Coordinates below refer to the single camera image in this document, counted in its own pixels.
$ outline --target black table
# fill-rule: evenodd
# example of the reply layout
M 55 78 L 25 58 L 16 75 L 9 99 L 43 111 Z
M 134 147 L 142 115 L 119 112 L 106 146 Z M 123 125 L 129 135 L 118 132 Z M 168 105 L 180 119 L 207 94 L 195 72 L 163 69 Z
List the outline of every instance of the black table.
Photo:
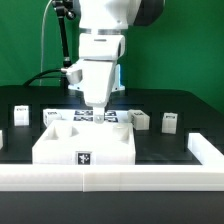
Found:
M 43 109 L 90 109 L 58 87 L 3 86 L 0 105 L 0 162 L 9 164 L 32 163 Z M 16 105 L 29 105 L 29 126 L 14 126 Z M 224 116 L 189 92 L 128 89 L 108 109 L 150 115 L 149 130 L 134 131 L 137 165 L 200 164 L 187 149 L 189 132 L 224 150 Z M 178 113 L 176 135 L 161 133 L 164 112 Z M 223 192 L 0 192 L 0 223 L 223 223 L 223 202 Z

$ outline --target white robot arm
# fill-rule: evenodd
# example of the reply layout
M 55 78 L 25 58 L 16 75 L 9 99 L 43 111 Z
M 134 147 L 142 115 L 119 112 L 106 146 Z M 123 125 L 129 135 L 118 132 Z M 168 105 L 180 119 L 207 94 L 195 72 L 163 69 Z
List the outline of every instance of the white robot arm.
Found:
M 71 85 L 82 82 L 94 121 L 104 121 L 115 81 L 117 60 L 125 52 L 122 30 L 150 25 L 163 11 L 165 0 L 73 0 L 80 16 L 79 60 L 67 70 Z

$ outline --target black square marker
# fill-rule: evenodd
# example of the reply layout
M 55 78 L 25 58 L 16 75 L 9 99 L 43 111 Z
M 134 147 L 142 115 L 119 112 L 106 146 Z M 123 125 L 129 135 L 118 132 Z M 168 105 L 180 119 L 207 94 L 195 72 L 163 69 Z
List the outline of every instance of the black square marker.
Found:
M 91 164 L 91 152 L 77 152 L 78 165 Z

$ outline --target white border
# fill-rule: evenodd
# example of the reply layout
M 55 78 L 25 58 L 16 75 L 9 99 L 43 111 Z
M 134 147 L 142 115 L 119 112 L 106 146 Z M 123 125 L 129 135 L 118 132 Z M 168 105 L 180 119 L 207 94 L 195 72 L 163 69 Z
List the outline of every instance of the white border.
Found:
M 188 147 L 202 165 L 1 165 L 0 191 L 223 191 L 223 155 L 197 133 Z

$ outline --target green wall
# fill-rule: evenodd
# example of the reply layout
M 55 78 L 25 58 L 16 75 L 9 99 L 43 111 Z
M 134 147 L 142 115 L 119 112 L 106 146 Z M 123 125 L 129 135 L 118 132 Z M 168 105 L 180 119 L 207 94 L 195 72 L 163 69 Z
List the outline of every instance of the green wall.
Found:
M 0 85 L 22 84 L 40 71 L 42 16 L 48 0 L 1 3 Z M 224 113 L 224 1 L 167 0 L 150 27 L 131 27 L 120 60 L 128 87 L 187 90 Z M 77 59 L 78 21 L 66 22 Z M 44 69 L 60 67 L 57 18 L 47 17 Z

